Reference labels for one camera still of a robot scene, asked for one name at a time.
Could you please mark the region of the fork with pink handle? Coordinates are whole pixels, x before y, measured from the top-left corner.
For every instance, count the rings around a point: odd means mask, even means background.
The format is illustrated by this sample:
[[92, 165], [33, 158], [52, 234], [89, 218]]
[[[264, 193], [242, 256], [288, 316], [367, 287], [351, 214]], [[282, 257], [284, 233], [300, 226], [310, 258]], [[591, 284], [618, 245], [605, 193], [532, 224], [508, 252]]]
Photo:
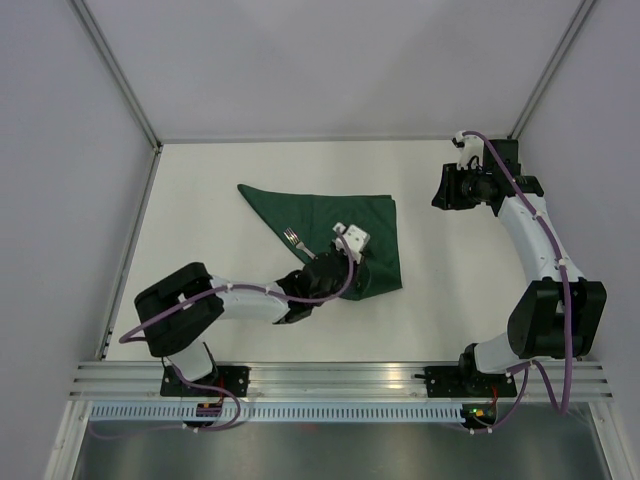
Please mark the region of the fork with pink handle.
[[294, 230], [287, 228], [283, 232], [283, 235], [291, 245], [293, 245], [297, 250], [303, 252], [307, 257], [310, 259], [316, 258], [316, 255], [305, 245]]

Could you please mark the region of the dark green cloth napkin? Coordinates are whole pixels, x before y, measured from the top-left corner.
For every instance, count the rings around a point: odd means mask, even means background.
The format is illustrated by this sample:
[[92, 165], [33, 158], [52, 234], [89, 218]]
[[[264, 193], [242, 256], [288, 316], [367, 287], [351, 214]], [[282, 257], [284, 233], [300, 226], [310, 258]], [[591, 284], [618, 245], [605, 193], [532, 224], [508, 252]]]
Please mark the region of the dark green cloth napkin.
[[326, 251], [340, 222], [355, 225], [370, 239], [349, 290], [342, 298], [360, 301], [403, 287], [398, 247], [396, 203], [390, 195], [329, 196], [260, 190], [239, 184], [237, 190], [258, 217], [303, 263], [310, 258], [285, 236], [292, 230], [315, 254]]

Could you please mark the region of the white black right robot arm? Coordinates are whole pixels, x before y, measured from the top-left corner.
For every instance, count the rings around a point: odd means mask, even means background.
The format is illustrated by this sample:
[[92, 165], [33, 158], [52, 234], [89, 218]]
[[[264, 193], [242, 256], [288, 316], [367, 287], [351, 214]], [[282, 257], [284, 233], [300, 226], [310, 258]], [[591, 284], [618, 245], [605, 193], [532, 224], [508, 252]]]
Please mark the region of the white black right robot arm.
[[459, 357], [457, 384], [463, 392], [478, 395], [494, 376], [529, 360], [571, 363], [589, 354], [607, 292], [570, 259], [552, 225], [539, 180], [522, 172], [517, 141], [461, 131], [452, 143], [460, 158], [444, 165], [433, 206], [443, 211], [488, 206], [509, 234], [527, 282], [505, 332], [467, 346]]

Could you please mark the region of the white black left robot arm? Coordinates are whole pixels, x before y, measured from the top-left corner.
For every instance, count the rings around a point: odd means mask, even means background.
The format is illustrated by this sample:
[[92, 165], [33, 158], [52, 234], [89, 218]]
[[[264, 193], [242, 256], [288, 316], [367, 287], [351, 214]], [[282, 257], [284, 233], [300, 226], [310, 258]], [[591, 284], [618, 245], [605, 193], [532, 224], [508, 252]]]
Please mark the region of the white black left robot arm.
[[217, 320], [263, 320], [289, 325], [344, 294], [356, 280], [363, 237], [337, 238], [299, 270], [268, 284], [232, 282], [192, 262], [139, 293], [134, 299], [140, 325], [121, 343], [144, 341], [155, 358], [170, 362], [195, 395], [218, 384], [215, 360], [204, 333]]

